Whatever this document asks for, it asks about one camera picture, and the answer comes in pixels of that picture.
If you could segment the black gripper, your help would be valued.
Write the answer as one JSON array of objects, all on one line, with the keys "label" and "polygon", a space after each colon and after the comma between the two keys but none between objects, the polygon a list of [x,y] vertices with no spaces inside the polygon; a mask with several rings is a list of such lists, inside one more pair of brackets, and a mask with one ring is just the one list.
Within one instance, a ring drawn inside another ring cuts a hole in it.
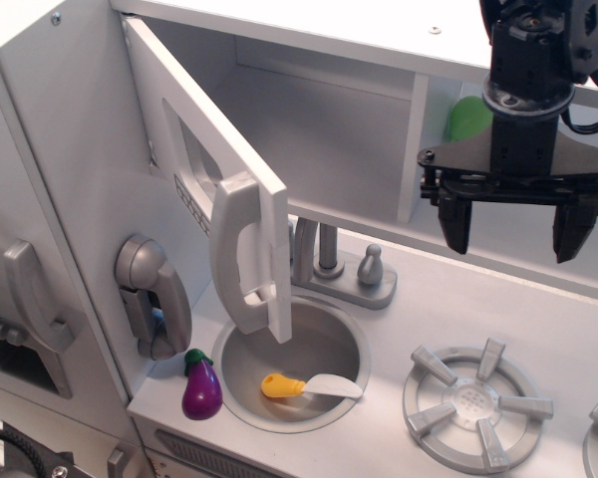
[{"label": "black gripper", "polygon": [[421,196],[439,209],[447,245],[468,249],[475,202],[556,207],[553,250],[574,259],[598,217],[598,146],[579,142],[550,119],[523,124],[494,119],[480,133],[425,148]]}]

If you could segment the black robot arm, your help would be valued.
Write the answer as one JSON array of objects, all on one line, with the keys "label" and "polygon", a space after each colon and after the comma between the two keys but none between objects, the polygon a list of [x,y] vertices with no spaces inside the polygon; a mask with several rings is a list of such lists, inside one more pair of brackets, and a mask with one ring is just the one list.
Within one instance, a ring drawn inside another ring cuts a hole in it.
[{"label": "black robot arm", "polygon": [[578,141],[577,86],[598,87],[598,1],[484,1],[491,45],[483,131],[419,154],[421,195],[439,211],[448,246],[468,248],[475,202],[550,205],[553,249],[574,259],[598,218],[598,147]]}]

